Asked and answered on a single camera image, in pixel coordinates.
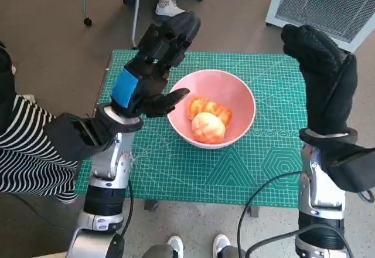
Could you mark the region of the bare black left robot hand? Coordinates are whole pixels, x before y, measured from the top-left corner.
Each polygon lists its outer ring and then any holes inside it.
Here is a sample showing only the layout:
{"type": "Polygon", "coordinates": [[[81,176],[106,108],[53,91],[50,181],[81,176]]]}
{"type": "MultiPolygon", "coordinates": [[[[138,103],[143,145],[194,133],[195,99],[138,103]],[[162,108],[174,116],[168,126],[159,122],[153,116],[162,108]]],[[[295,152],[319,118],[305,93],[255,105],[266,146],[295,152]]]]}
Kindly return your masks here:
{"type": "Polygon", "coordinates": [[[111,94],[111,107],[126,117],[162,117],[188,94],[179,88],[168,94],[169,72],[178,67],[199,32],[201,21],[193,12],[182,12],[162,25],[151,24],[139,42],[138,53],[121,71],[111,94]]]}

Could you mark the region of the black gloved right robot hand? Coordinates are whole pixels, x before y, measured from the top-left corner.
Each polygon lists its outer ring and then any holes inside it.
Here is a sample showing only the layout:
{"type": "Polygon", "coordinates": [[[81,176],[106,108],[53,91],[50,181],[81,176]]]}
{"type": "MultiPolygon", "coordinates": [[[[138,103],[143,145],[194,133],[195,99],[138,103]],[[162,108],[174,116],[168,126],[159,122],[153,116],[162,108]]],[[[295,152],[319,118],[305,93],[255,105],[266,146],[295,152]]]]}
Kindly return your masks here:
{"type": "Polygon", "coordinates": [[[319,135],[347,134],[357,88],[357,58],[310,25],[287,24],[281,39],[305,81],[307,128],[319,135]]]}

